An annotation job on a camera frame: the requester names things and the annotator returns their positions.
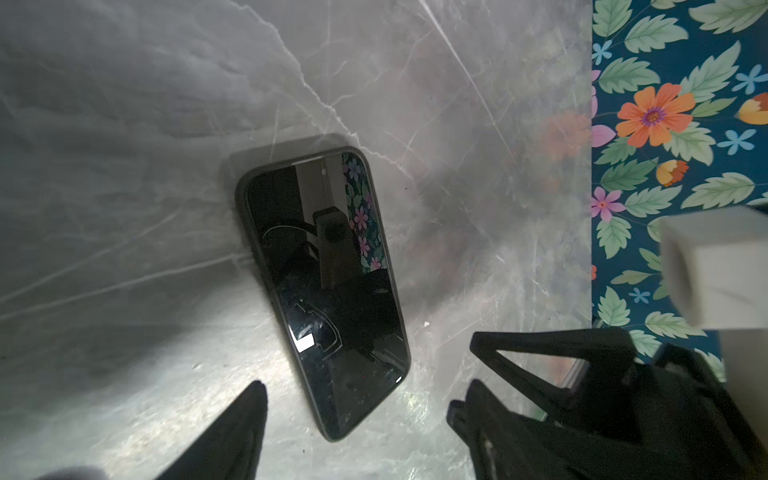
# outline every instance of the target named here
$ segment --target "floral fabric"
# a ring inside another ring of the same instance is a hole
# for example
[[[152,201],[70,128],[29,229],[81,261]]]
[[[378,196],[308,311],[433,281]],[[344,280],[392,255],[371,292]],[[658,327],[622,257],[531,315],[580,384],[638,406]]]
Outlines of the floral fabric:
[[[373,203],[366,166],[351,153],[342,154],[342,171],[346,184],[346,206],[349,228],[357,236],[360,263],[364,273],[387,268],[376,205]]]
[[[598,326],[646,362],[717,333],[685,323],[660,275],[658,220],[768,204],[768,0],[595,0],[591,277]]]

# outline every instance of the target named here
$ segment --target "phone screen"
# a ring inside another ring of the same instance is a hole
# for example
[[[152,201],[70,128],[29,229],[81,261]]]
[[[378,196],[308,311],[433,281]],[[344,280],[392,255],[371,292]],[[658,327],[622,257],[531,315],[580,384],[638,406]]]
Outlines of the phone screen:
[[[321,431],[342,438],[410,366],[376,198],[341,151],[249,174],[240,210]]]

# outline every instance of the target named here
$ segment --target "white block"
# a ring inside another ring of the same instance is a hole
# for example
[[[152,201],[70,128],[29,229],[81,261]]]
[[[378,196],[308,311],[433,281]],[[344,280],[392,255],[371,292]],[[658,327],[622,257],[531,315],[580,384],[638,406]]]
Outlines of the white block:
[[[747,207],[660,222],[661,268],[676,308],[702,329],[768,328],[768,216]]]

